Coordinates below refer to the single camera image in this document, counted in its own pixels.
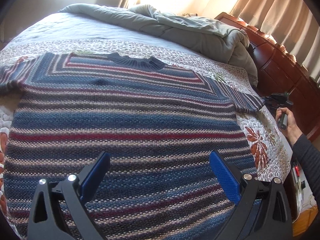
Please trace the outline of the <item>person's right hand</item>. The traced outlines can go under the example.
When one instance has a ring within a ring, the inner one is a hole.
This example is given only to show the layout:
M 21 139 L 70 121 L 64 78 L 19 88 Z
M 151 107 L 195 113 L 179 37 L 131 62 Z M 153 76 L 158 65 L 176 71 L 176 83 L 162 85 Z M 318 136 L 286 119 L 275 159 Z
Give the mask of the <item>person's right hand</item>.
M 293 146 L 303 133 L 296 123 L 293 112 L 286 107 L 279 107 L 276 110 L 276 121 L 278 121 L 283 114 L 287 115 L 287 126 L 285 130 L 280 130 L 282 134 L 289 140 L 291 146 Z

